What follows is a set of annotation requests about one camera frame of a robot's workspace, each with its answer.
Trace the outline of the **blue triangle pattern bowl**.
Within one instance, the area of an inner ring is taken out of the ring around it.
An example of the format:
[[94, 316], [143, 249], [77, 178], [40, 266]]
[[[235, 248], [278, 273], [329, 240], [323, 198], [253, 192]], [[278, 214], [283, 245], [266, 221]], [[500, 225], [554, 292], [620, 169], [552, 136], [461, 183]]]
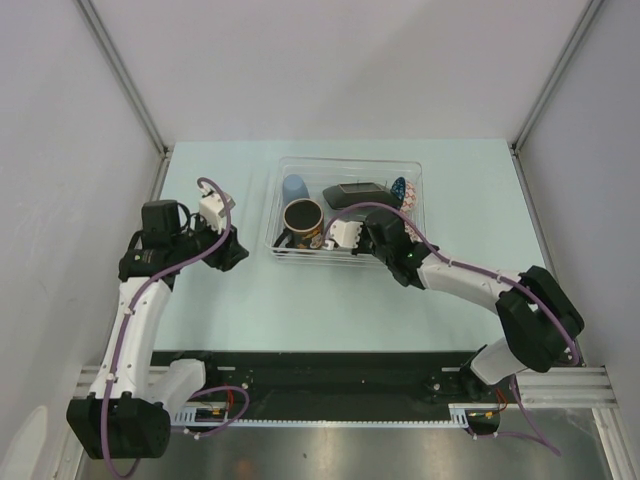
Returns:
[[408, 214], [414, 209], [417, 203], [417, 194], [415, 186], [409, 180], [405, 177], [398, 177], [392, 184], [390, 191], [401, 201], [399, 209], [402, 212]]

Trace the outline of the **black square floral plate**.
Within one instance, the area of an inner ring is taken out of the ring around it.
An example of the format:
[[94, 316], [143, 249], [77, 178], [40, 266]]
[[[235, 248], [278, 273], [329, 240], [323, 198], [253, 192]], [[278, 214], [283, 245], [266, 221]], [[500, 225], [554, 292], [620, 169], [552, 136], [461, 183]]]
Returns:
[[325, 188], [322, 194], [333, 210], [365, 202], [381, 203], [396, 209], [402, 205], [402, 201], [388, 188], [375, 182], [336, 184]]

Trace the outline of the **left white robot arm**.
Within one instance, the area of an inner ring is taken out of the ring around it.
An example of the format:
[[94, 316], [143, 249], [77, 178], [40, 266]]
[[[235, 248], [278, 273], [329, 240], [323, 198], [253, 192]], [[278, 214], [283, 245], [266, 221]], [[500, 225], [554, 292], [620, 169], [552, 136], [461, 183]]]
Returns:
[[92, 459], [159, 458], [175, 415], [194, 394], [207, 400], [221, 376], [198, 359], [173, 361], [149, 380], [161, 316], [179, 273], [202, 261], [226, 272], [246, 259], [229, 214], [228, 194], [203, 196], [196, 213], [176, 200], [147, 202], [119, 262], [116, 319], [88, 394], [70, 401], [67, 421]]

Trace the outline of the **red mug black handle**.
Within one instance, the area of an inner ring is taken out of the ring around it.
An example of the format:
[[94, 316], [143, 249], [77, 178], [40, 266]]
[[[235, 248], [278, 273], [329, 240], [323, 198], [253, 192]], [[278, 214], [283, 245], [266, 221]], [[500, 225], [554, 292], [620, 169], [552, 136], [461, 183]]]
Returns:
[[323, 245], [324, 211], [314, 200], [296, 199], [283, 212], [284, 229], [273, 247], [319, 250]]

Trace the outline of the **light blue cup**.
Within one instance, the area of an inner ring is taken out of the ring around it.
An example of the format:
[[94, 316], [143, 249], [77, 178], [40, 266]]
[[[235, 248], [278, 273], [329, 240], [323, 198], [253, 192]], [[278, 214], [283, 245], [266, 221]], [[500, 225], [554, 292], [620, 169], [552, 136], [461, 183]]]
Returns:
[[296, 200], [310, 198], [307, 185], [301, 176], [290, 174], [283, 179], [282, 198], [284, 207]]

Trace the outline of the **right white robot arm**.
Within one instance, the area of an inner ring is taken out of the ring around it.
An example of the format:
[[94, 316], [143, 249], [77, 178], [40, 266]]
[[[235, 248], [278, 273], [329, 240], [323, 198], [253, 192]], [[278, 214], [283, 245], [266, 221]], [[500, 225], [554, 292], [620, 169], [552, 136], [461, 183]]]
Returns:
[[503, 337], [462, 367], [469, 399], [486, 400], [500, 381], [525, 369], [545, 373], [566, 351], [579, 360], [575, 340], [584, 320], [546, 269], [512, 273], [448, 258], [428, 242], [413, 241], [399, 213], [381, 207], [366, 216], [363, 230], [369, 252], [402, 286], [447, 293], [499, 318]]

